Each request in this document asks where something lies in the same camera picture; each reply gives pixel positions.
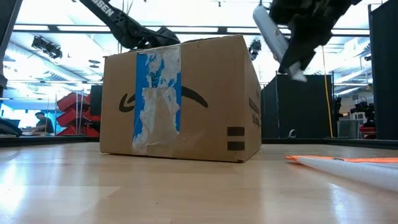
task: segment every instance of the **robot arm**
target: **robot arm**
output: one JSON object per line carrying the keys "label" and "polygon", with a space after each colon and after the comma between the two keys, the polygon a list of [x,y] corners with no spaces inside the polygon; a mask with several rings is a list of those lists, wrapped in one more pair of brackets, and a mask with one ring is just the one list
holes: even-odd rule
{"label": "robot arm", "polygon": [[[253,18],[280,63],[279,72],[300,80],[302,70],[315,55],[314,49],[328,43],[337,20],[352,4],[359,2],[361,0],[273,0],[268,9],[260,1]],[[289,28],[290,39],[279,32],[277,25]]]}
{"label": "robot arm", "polygon": [[110,5],[109,0],[80,1],[109,27],[125,48],[149,49],[180,43],[168,28],[162,26],[157,32],[146,29],[126,13]]}

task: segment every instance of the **amazon box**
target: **amazon box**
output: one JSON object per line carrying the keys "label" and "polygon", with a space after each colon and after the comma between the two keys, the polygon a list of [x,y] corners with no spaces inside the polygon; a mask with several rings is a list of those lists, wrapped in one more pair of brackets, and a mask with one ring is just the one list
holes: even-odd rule
{"label": "amazon box", "polygon": [[259,95],[241,35],[109,56],[101,152],[244,162],[261,146]]}

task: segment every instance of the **amazon smile logo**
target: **amazon smile logo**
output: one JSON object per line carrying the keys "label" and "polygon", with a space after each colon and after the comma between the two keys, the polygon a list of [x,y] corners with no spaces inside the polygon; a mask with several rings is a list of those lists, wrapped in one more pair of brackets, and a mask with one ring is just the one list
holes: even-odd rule
{"label": "amazon smile logo", "polygon": [[[199,95],[199,93],[195,92],[194,90],[191,90],[190,88],[181,86],[181,95],[184,97],[187,97],[193,101],[196,101],[197,103],[199,103],[200,105],[202,105],[205,108],[208,108],[208,103],[207,101],[201,96]],[[132,95],[130,98],[128,98],[127,93],[123,95],[123,97],[120,99],[120,104],[119,104],[119,111],[123,112],[123,113],[128,113],[132,110],[134,110],[134,105],[128,106],[130,105],[132,102],[134,102],[136,100],[136,95]]]}

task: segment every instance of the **wooden table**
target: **wooden table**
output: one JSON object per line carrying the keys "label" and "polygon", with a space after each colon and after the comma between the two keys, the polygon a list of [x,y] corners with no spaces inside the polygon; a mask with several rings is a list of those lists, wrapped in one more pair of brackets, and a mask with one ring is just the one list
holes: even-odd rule
{"label": "wooden table", "polygon": [[244,164],[100,154],[98,143],[0,149],[0,223],[398,223],[398,194],[285,155],[398,151],[265,145]]}

